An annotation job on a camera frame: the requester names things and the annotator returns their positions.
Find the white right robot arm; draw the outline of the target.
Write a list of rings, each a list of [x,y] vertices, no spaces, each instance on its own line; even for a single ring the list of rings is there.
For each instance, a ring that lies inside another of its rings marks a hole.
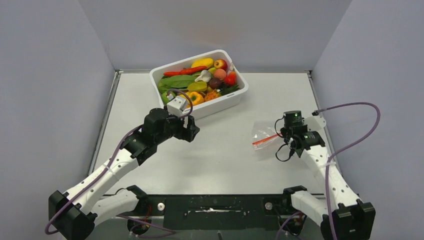
[[[376,216],[370,202],[363,202],[349,187],[336,163],[330,160],[324,139],[308,126],[299,110],[283,113],[280,134],[289,146],[289,155],[297,155],[311,170],[325,192],[325,201],[312,195],[304,186],[283,190],[282,209],[289,214],[305,214],[320,227],[325,240],[368,240]]]

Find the yellow green starfruit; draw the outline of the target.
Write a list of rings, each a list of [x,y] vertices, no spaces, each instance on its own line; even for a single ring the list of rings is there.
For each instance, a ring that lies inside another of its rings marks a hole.
[[[203,81],[193,82],[188,87],[187,90],[189,92],[204,92],[208,89],[208,84]]]

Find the clear zip top bag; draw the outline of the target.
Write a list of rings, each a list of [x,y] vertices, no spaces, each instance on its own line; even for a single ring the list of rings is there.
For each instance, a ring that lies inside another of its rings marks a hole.
[[[277,160],[276,152],[284,144],[278,136],[272,120],[258,120],[251,129],[251,146],[259,161]]]

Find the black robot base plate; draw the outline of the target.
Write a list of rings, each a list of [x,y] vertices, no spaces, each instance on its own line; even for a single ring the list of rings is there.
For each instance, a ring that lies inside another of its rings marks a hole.
[[[283,194],[151,194],[130,216],[145,214],[171,230],[274,231],[295,213]]]

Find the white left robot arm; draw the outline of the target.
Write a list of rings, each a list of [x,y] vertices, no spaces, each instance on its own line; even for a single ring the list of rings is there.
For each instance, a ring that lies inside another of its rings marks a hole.
[[[171,138],[190,143],[199,132],[192,115],[176,116],[166,108],[153,108],[143,124],[124,135],[102,166],[64,193],[57,190],[49,196],[44,232],[60,233],[67,240],[85,240],[102,222],[135,210],[146,195],[137,186],[114,196],[103,196],[154,155],[158,145]]]

